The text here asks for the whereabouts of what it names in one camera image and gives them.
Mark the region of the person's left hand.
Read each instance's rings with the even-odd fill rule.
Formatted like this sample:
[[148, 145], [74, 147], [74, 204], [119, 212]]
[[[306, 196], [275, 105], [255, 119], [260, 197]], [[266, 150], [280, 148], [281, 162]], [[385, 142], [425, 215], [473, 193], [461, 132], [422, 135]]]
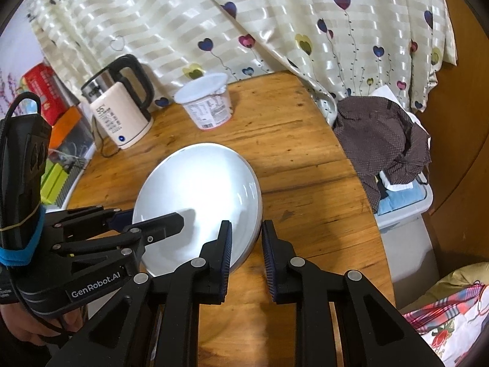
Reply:
[[[44, 338], [58, 336], [59, 333], [38, 322], [19, 304], [1, 305], [1, 316], [7, 329], [20, 341], [44, 346]], [[80, 310], [75, 310], [62, 317], [65, 328], [77, 332], [83, 326]]]

